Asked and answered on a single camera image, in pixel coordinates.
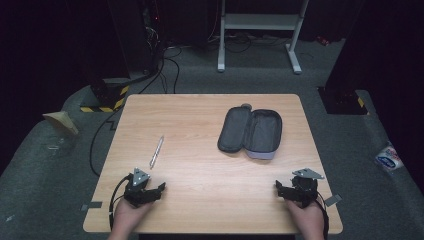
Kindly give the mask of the grey tape strip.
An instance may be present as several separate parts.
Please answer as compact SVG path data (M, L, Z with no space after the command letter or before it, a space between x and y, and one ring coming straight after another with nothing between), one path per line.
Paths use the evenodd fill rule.
M89 202L89 203L83 204L80 208L80 211L88 211L89 209L93 209L93 208L101 208L102 204L103 202L101 201Z
M327 207L330 207L334 204L337 204L341 200L342 200L342 197L339 194L335 194L335 195L333 195L333 196L331 196L331 197L329 197L325 200L325 205Z

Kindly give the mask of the person's right hand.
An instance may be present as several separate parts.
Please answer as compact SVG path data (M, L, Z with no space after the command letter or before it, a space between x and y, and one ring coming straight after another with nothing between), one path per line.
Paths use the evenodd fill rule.
M304 240L325 240L324 215L318 200L305 208L291 200L286 200L286 205Z

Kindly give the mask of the open grey pencil case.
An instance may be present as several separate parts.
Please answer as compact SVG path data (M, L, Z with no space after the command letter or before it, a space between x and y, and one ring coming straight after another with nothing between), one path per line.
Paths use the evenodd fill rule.
M249 158L272 160L282 132L283 121L278 112L253 110L250 104L243 104L227 111L217 147L225 153L244 149Z

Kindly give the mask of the white blue packet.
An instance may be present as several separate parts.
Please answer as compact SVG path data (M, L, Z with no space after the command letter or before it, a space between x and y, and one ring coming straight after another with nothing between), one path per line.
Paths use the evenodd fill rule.
M390 141L375 156L375 162L387 172L395 171L404 166L403 161Z

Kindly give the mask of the silver pen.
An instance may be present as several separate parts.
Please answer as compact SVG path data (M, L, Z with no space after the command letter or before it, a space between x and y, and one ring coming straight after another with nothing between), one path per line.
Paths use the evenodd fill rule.
M151 158L151 160L150 160L150 162L149 162L149 168L150 168L150 169L153 169L153 168L154 168L154 166L155 166L155 163L156 163L156 160L157 160L158 155L159 155L159 153L160 153L160 150L161 150L161 148L162 148L163 142L164 142L164 135L162 135L162 136L159 138L159 141L158 141L158 144L157 144L156 149L155 149L155 151L154 151L154 154L153 154L153 156L152 156L152 158Z

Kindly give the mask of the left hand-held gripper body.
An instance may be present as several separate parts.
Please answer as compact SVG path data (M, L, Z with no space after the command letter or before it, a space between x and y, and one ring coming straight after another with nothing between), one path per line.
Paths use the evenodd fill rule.
M153 194L150 190L146 189L149 179L149 174L139 168L135 168L134 172L130 174L129 183L125 187L124 199L134 207L146 204L144 197L148 194Z

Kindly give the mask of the white metal stand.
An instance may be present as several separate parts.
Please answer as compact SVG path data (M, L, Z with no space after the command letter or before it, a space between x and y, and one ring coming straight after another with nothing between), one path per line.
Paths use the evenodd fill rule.
M226 0L221 0L220 35L217 58L217 71L225 71L225 31L226 30L277 30L291 31L290 42L285 45L293 72L301 74L302 69L295 53L295 47L305 19L309 0L302 0L298 14L237 14L226 12Z

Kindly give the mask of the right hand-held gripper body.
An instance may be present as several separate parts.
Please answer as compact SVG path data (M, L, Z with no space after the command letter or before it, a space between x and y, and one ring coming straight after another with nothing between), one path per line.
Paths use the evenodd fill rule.
M302 207L307 207L318 196L318 181L324 179L324 176L311 170L303 168L292 172L294 177L291 179L294 188L291 200L300 202Z

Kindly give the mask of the person's left hand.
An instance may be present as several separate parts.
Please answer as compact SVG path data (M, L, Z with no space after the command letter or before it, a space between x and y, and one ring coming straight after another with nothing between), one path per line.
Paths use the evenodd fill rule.
M128 240L152 206L152 203L147 203L134 207L127 200L121 199L115 210L113 227L107 240Z

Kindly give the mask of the yellow black striped base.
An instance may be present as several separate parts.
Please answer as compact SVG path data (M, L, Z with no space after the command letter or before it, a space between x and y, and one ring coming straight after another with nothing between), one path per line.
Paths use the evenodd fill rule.
M80 103L82 112L114 112L123 105L129 90L127 78L106 78L91 84Z

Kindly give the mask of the tan wedge block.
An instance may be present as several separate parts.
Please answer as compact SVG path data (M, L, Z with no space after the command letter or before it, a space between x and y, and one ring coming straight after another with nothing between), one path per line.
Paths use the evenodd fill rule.
M78 128L66 111L45 113L43 117L62 135L76 136L79 133Z

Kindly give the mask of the black column base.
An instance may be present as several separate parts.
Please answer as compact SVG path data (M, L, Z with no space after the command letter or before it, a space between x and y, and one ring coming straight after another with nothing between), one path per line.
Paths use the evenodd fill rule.
M328 114L367 115L363 99L355 92L341 92L319 87L318 93Z

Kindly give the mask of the dark equipment rack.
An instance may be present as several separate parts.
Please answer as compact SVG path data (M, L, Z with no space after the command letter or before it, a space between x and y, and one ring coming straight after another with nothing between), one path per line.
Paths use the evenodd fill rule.
M148 42L138 0L107 0L125 65L131 79L154 74L160 59L159 47Z

